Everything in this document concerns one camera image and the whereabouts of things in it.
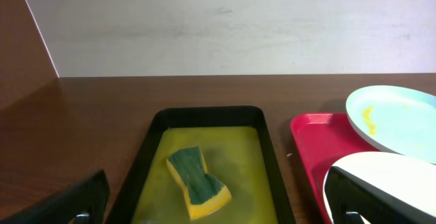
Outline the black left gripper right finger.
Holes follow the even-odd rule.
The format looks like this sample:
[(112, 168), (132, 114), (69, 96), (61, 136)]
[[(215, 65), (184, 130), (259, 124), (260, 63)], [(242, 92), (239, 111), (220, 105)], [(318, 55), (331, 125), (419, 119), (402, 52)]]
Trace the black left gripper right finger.
[(361, 214), (370, 223), (426, 224), (435, 217), (365, 182), (357, 176), (332, 166), (324, 192), (333, 223), (359, 223)]

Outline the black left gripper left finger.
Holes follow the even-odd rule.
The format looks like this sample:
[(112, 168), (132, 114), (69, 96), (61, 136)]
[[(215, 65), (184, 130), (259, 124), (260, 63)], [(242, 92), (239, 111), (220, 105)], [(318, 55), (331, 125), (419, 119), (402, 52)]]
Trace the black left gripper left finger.
[(1, 223), (102, 223), (110, 187), (103, 170), (1, 220)]

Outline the white plate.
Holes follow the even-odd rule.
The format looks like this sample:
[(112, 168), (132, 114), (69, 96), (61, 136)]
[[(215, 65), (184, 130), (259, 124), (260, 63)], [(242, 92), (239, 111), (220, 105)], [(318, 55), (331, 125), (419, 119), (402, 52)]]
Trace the white plate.
[[(330, 168), (332, 166), (435, 217), (435, 165), (431, 163), (394, 153), (361, 152), (344, 156)], [(330, 223), (333, 223), (324, 192), (326, 179), (327, 174), (323, 183), (323, 199)], [(359, 223), (370, 223), (361, 214), (358, 220)]]

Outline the light blue plate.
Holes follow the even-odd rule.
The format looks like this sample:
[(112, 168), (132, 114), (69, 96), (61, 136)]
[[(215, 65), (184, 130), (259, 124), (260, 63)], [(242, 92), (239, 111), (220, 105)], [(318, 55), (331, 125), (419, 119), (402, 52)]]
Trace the light blue plate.
[(374, 148), (435, 163), (435, 96), (401, 86), (353, 91), (345, 109), (350, 125)]

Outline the yellow green scrub sponge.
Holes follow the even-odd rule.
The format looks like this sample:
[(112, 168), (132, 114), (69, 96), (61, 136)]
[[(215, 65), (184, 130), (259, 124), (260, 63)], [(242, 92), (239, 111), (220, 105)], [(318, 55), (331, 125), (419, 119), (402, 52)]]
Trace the yellow green scrub sponge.
[(200, 147), (176, 151), (166, 159), (166, 165), (181, 188), (192, 221), (219, 210), (232, 200), (228, 187), (208, 172)]

